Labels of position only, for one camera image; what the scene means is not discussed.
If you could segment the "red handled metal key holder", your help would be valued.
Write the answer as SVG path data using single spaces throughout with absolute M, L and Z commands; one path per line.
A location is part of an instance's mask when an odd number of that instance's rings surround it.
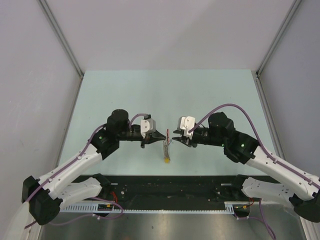
M 166 130 L 165 140 L 163 141 L 163 158 L 170 158 L 169 154 L 169 146 L 171 144 L 172 140 L 170 138 L 170 130 Z

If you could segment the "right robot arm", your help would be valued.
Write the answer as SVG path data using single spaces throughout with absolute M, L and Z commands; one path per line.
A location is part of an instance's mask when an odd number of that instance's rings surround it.
M 286 162 L 254 137 L 237 131 L 234 122 L 223 112 L 211 114 L 208 127 L 197 126 L 194 117 L 182 116 L 174 133 L 175 141 L 191 148 L 222 147 L 224 155 L 234 163 L 255 168 L 277 181 L 238 175 L 230 188 L 235 200 L 249 197 L 277 202 L 293 209 L 300 217 L 319 223 L 320 178 Z

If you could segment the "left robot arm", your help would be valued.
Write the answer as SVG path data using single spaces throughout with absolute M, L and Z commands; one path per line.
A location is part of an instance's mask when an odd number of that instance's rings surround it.
M 121 141 L 140 142 L 141 148 L 166 140 L 157 131 L 150 114 L 142 113 L 140 124 L 133 124 L 124 109 L 116 109 L 106 123 L 98 126 L 85 146 L 64 164 L 35 178 L 27 177 L 22 184 L 22 203 L 40 226 L 50 223 L 63 208 L 85 199 L 105 200 L 110 196 L 110 182 L 101 174 L 75 183 L 83 172 L 102 162 L 120 147 Z

